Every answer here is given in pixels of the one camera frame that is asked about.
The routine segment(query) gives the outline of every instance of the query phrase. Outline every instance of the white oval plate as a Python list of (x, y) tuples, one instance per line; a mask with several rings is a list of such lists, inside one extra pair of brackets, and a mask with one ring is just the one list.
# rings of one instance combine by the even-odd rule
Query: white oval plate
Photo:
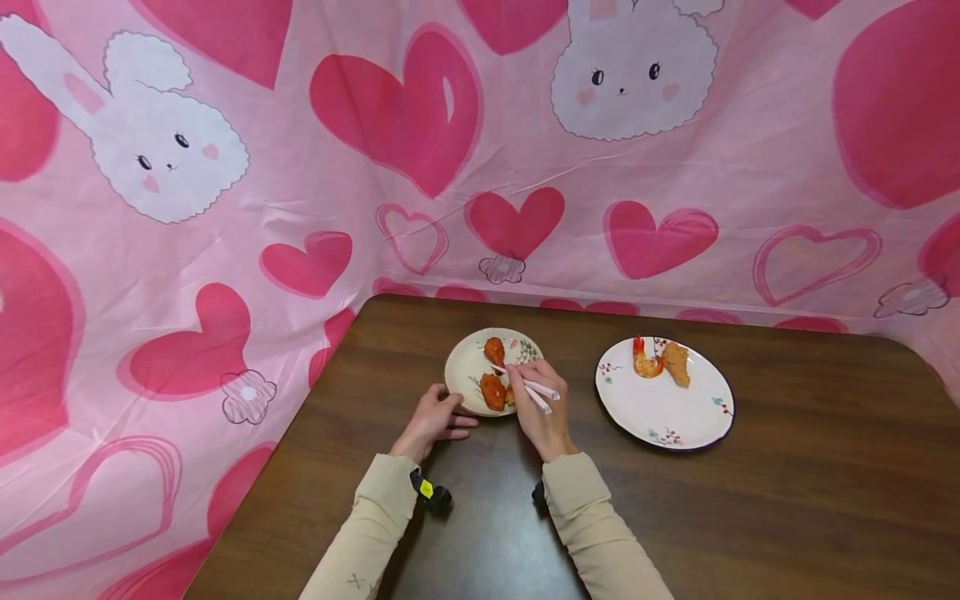
[[(657, 355), (668, 341), (644, 337), (645, 346), (656, 348)], [(687, 389), (674, 383), (666, 369), (652, 379), (637, 375), (633, 338), (607, 350), (597, 365), (597, 392), (613, 420), (639, 440), (669, 450), (709, 446), (733, 424), (727, 380), (702, 354), (684, 347), (689, 349)]]
[[(492, 411), (483, 401), (480, 392), (480, 377), (484, 373), (496, 372), (490, 361), (483, 355), (483, 346), (490, 338), (497, 337), (503, 340), (506, 350), (504, 362), (526, 363), (542, 358), (543, 352), (533, 340), (519, 331), (502, 327), (488, 327), (474, 331), (460, 341), (446, 358), (444, 367), (444, 382), (451, 394), (463, 394), (463, 407), (478, 417), (506, 417), (516, 412), (515, 406), (508, 406), (502, 413)], [(500, 375), (504, 385), (509, 385), (507, 375)]]

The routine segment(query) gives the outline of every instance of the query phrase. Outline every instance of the beige long sleeve shirt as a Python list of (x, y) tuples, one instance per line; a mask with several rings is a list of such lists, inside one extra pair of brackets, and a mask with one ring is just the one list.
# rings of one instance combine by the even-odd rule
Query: beige long sleeve shirt
[[(350, 513), (300, 600), (372, 600), (383, 569), (413, 516), (417, 493), (407, 458), (378, 454), (357, 488)], [(623, 519), (610, 490), (583, 452), (543, 466), (543, 486), (557, 533), (593, 600), (673, 600)]]

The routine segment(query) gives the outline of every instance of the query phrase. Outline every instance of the brown table surface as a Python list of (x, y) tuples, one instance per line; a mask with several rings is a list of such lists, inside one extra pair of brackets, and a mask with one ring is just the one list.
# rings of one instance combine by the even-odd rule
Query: brown table surface
[[(960, 412), (895, 342), (402, 297), (370, 300), (187, 598), (297, 598), (373, 454), (471, 331), (523, 331), (570, 387), (574, 441), (678, 600), (960, 598)], [(730, 435), (672, 454), (605, 412), (594, 369), (638, 333), (696, 348), (730, 382)], [(446, 520), (418, 510), (379, 598), (587, 598), (530, 492), (514, 418), (440, 446)]]

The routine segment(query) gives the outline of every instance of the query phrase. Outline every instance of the chopsticks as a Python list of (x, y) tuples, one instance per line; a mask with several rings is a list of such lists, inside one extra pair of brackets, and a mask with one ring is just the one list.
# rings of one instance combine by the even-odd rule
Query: chopsticks
[[(491, 364), (493, 366), (494, 371), (507, 372), (507, 370), (504, 369), (503, 367), (498, 367), (493, 363)], [(546, 403), (546, 401), (540, 396), (540, 394), (544, 394), (551, 400), (557, 401), (560, 399), (560, 394), (556, 390), (551, 390), (550, 388), (546, 387), (545, 385), (541, 385), (536, 381), (527, 381), (525, 379), (523, 380), (523, 387), (526, 389), (527, 395), (529, 395), (530, 398), (532, 398), (533, 401), (537, 403), (537, 406), (539, 406), (539, 408), (543, 411), (545, 415), (553, 414), (553, 409), (550, 408), (550, 405)]]

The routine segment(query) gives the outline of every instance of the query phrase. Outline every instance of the person's left hand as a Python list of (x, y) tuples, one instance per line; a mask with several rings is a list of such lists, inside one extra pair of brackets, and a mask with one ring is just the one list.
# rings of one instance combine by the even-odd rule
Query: person's left hand
[(396, 440), (392, 456), (406, 456), (418, 465), (430, 455), (433, 443), (437, 440), (465, 440), (470, 432), (465, 429), (476, 427), (480, 421), (468, 417), (460, 408), (464, 397), (460, 394), (446, 395), (446, 386), (435, 383), (420, 398), (414, 416), (407, 428)]

